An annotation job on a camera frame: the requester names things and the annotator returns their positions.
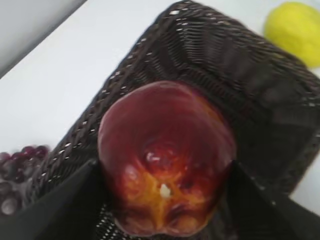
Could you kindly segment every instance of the gray wall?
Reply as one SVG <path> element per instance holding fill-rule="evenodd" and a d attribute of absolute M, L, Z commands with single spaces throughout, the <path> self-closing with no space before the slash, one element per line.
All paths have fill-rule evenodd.
<path fill-rule="evenodd" d="M 86 0 L 0 0 L 0 78 Z"/>

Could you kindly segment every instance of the red apple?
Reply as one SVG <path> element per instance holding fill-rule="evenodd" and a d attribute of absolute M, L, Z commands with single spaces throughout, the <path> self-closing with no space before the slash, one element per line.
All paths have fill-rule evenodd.
<path fill-rule="evenodd" d="M 198 92 L 158 81 L 110 107 L 98 151 L 120 229 L 184 237 L 212 216 L 236 145 L 222 115 Z"/>

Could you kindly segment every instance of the dark brown wicker basket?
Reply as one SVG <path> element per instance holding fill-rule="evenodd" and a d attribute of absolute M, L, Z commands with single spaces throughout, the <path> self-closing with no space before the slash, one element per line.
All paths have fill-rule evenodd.
<path fill-rule="evenodd" d="M 182 1 L 155 20 L 106 80 L 33 178 L 26 203 L 35 203 L 98 157 L 97 131 L 106 110 L 130 91 L 159 80 L 184 81 L 221 109 L 236 136 L 237 160 L 260 184 L 289 194 L 319 149 L 319 79 L 238 21 Z M 99 211 L 90 196 L 74 200 L 64 219 L 78 221 L 77 233 L 46 239 L 91 239 L 80 229 L 94 223 L 92 239 L 126 240 L 112 223 L 103 192 L 93 195 L 102 199 Z"/>

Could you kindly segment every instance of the white table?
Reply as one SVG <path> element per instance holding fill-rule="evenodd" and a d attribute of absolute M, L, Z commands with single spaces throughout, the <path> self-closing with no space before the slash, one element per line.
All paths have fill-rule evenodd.
<path fill-rule="evenodd" d="M 86 2 L 0 80 L 0 152 L 26 145 L 54 147 L 136 39 L 174 2 Z M 285 1 L 201 2 L 261 33 L 268 12 Z M 320 76 L 320 69 L 314 72 Z M 292 198 L 320 215 L 320 157 Z"/>

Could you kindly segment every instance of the yellow fruit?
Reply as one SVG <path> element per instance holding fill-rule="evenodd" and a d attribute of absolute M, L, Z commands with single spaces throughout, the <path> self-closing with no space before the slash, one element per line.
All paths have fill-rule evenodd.
<path fill-rule="evenodd" d="M 264 36 L 301 59 L 308 67 L 320 67 L 320 12 L 300 2 L 286 2 L 272 10 Z"/>

